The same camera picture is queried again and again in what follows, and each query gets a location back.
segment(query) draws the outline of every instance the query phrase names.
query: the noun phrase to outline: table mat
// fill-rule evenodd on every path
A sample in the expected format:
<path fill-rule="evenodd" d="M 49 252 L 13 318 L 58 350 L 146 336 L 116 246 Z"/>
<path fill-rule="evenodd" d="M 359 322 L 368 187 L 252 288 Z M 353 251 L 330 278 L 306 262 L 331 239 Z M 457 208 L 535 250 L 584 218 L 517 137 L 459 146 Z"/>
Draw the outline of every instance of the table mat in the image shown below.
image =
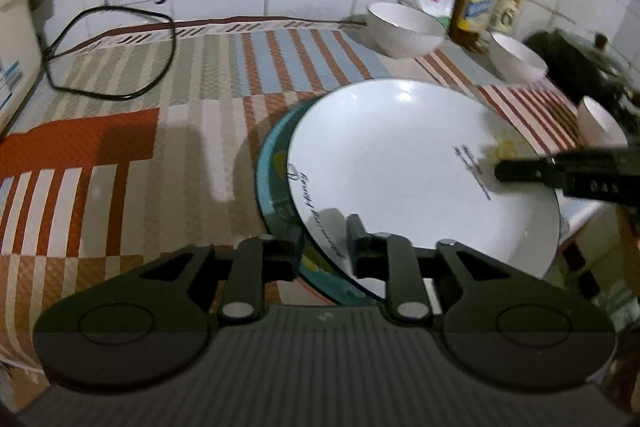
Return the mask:
<path fill-rule="evenodd" d="M 290 107 L 338 86 L 436 82 L 503 111 L 537 150 L 575 144 L 575 108 L 552 86 L 476 87 L 442 50 L 391 60 L 362 35 L 338 23 L 210 24 L 180 31 L 167 77 L 139 99 L 101 102 L 41 82 L 0 143 L 0 358 L 38 367 L 34 322 L 66 295 L 190 243 L 264 233 L 254 187 L 261 143 Z M 66 86 L 128 92 L 169 50 L 165 30 L 111 36 L 52 69 Z M 271 301 L 279 288 L 290 303 L 313 294 L 274 284 Z"/>

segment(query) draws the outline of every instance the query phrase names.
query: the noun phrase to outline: black cable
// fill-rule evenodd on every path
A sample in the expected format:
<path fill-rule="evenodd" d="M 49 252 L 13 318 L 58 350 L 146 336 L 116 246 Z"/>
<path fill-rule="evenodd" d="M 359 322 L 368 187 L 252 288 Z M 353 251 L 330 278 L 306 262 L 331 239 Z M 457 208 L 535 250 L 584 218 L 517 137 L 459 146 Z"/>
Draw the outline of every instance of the black cable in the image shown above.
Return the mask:
<path fill-rule="evenodd" d="M 69 33 L 69 30 L 73 26 L 75 26 L 79 20 L 83 19 L 87 15 L 91 15 L 92 13 L 98 13 L 102 11 L 119 11 L 119 12 L 126 12 L 126 13 L 134 13 L 136 15 L 142 15 L 146 17 L 158 17 L 158 18 L 167 20 L 169 23 L 169 30 L 171 31 L 171 42 L 172 42 L 171 54 L 169 56 L 169 60 L 167 61 L 162 71 L 160 71 L 158 76 L 156 76 L 150 83 L 146 84 L 146 86 L 144 87 L 141 87 L 137 91 L 125 93 L 125 94 L 108 94 L 108 93 L 102 93 L 102 92 L 85 91 L 84 89 L 75 89 L 73 87 L 58 86 L 53 82 L 53 79 L 51 77 L 51 71 L 49 70 L 49 62 L 53 59 L 55 51 L 60 45 L 60 42 L 62 42 L 62 39 L 66 37 L 66 34 Z M 42 69 L 47 75 L 49 86 L 51 86 L 51 89 L 54 89 L 56 91 L 69 92 L 72 94 L 80 94 L 82 96 L 88 96 L 89 98 L 95 98 L 96 100 L 109 100 L 111 102 L 133 100 L 134 98 L 137 98 L 139 96 L 142 96 L 146 92 L 149 92 L 151 89 L 153 89 L 158 85 L 160 80 L 164 78 L 167 71 L 169 71 L 171 64 L 174 61 L 177 43 L 178 43 L 178 37 L 175 32 L 175 22 L 171 17 L 169 17 L 168 15 L 165 15 L 164 13 L 150 12 L 147 10 L 139 10 L 137 8 L 129 8 L 128 6 L 96 6 L 94 8 L 89 8 L 88 10 L 84 10 L 83 12 L 80 12 L 78 15 L 76 15 L 74 19 L 69 24 L 66 25 L 65 29 L 62 30 L 62 33 L 60 33 L 58 38 L 55 41 L 53 41 L 53 44 L 50 45 L 48 48 L 44 49 L 44 51 L 42 52 Z"/>

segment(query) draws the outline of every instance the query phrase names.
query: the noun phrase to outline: stacked plates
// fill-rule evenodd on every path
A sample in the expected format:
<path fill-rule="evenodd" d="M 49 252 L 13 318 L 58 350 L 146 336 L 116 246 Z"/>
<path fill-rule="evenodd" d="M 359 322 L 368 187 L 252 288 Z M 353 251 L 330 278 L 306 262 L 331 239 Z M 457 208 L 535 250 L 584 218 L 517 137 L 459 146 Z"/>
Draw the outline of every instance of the stacked plates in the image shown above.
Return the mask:
<path fill-rule="evenodd" d="M 378 297 L 383 282 L 351 272 L 350 214 L 416 247 L 451 238 L 542 277 L 558 246 L 558 200 L 542 185 L 499 184 L 493 167 L 508 157 L 536 154 L 476 100 L 424 82 L 361 82 L 298 121 L 287 157 L 292 209 L 332 267 Z"/>

